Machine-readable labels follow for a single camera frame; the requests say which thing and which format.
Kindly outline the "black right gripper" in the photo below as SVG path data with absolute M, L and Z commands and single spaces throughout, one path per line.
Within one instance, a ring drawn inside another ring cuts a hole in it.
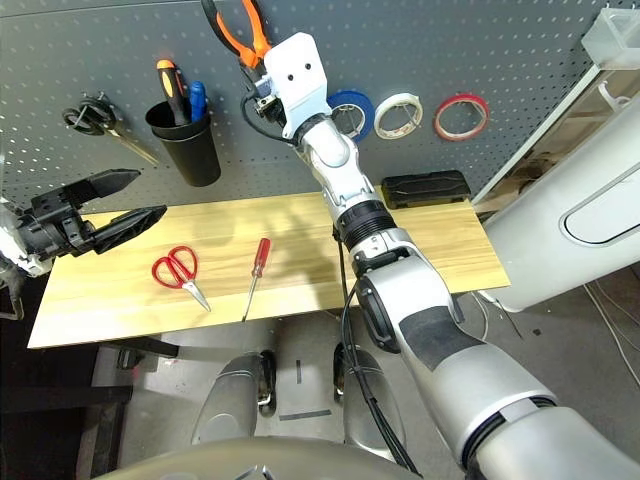
M 269 75 L 249 74 L 249 93 L 255 104 L 255 111 L 271 123 L 284 126 L 286 116 L 281 100 L 273 93 L 272 79 Z

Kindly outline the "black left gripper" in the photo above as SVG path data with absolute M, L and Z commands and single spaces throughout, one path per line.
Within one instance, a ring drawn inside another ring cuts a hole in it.
M 26 252 L 38 259 L 91 250 L 102 254 L 150 229 L 164 216 L 166 205 L 131 210 L 96 231 L 79 213 L 86 202 L 117 193 L 140 175 L 136 169 L 109 169 L 34 197 L 31 207 L 18 216 Z

